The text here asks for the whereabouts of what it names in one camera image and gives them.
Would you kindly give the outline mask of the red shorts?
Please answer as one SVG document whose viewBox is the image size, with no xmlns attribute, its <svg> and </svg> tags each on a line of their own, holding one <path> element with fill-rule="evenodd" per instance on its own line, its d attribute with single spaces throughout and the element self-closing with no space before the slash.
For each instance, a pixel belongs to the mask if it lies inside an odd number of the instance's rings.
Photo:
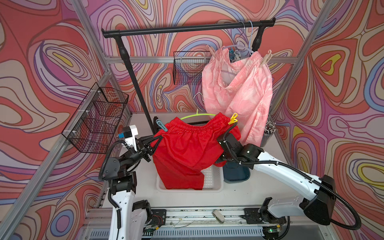
<svg viewBox="0 0 384 240">
<path fill-rule="evenodd" d="M 229 125 L 229 121 L 230 118 L 222 113 L 203 126 L 193 126 L 174 118 L 166 124 L 167 132 L 160 130 L 155 135 L 163 136 L 153 161 L 166 189 L 202 190 L 202 170 L 215 165 L 223 153 L 217 138 L 226 132 L 237 140 L 241 138 L 239 128 Z"/>
</svg>

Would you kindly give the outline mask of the green hanger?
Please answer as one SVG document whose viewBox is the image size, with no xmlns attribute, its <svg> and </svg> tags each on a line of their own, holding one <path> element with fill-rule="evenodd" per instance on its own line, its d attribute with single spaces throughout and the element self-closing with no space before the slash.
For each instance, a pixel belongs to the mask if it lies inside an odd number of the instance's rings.
<svg viewBox="0 0 384 240">
<path fill-rule="evenodd" d="M 202 97 L 202 101 L 204 102 L 204 98 L 203 98 L 203 94 L 201 92 L 198 92 L 196 93 L 194 96 L 193 96 L 193 99 L 200 95 Z M 208 114 L 208 113 L 199 113 L 199 110 L 196 111 L 195 114 L 193 115 L 189 115 L 189 116 L 185 116 L 185 117 L 182 117 L 181 120 L 185 120 L 185 119 L 189 119 L 189 118 L 193 118 L 193 117 L 201 117 L 201 116 L 209 116 L 209 117 L 214 117 L 215 115 L 214 114 Z"/>
</svg>

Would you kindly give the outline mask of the teal grey clothespin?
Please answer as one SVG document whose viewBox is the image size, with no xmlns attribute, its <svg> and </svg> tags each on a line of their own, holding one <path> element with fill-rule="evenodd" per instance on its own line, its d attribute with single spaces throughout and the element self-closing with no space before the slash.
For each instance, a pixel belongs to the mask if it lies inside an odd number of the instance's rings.
<svg viewBox="0 0 384 240">
<path fill-rule="evenodd" d="M 157 119 L 157 120 L 156 120 L 156 124 L 157 124 L 157 126 L 158 126 L 161 130 L 163 130 L 164 132 L 167 132 L 167 131 L 168 131 L 166 125 L 165 125 L 160 119 Z"/>
</svg>

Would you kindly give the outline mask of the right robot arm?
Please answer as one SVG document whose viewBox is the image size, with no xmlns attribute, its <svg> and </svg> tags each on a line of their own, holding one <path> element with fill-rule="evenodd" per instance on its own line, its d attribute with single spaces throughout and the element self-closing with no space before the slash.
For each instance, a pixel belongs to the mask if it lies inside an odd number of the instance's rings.
<svg viewBox="0 0 384 240">
<path fill-rule="evenodd" d="M 238 166 L 267 174 L 280 181 L 299 196 L 284 200 L 266 198 L 259 209 L 263 221 L 268 217 L 274 218 L 306 216 L 311 221 L 329 226 L 334 224 L 343 229 L 356 231 L 362 226 L 362 221 L 357 211 L 343 197 L 336 192 L 335 180 L 324 175 L 319 177 L 307 174 L 293 166 L 290 166 L 253 144 L 243 146 L 233 134 L 224 133 L 217 139 L 224 152 L 221 160 L 233 162 Z M 335 203 L 341 202 L 354 217 L 354 224 L 347 225 L 333 220 Z"/>
</svg>

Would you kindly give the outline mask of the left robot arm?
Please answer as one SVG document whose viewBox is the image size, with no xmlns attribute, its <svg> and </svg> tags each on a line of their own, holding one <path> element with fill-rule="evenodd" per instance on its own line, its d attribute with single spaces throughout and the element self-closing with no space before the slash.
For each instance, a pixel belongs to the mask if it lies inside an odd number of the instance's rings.
<svg viewBox="0 0 384 240">
<path fill-rule="evenodd" d="M 140 240 L 143 234 L 154 233 L 166 223 L 166 211 L 152 211 L 147 200 L 137 201 L 137 174 L 141 160 L 149 162 L 162 137 L 145 136 L 111 144 L 102 163 L 99 180 L 108 183 L 107 198 L 113 206 L 110 240 Z"/>
</svg>

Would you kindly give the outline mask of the yellow clothespin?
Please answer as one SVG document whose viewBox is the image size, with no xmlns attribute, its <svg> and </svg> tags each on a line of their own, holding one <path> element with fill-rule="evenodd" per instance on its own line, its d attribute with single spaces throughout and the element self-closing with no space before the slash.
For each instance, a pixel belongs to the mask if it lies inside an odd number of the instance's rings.
<svg viewBox="0 0 384 240">
<path fill-rule="evenodd" d="M 231 116 L 231 119 L 230 119 L 230 121 L 228 122 L 228 124 L 229 124 L 229 125 L 233 125 L 233 124 L 237 123 L 237 122 L 238 122 L 237 117 L 238 117 L 238 114 L 237 114 L 237 113 L 234 113 L 234 114 Z"/>
</svg>

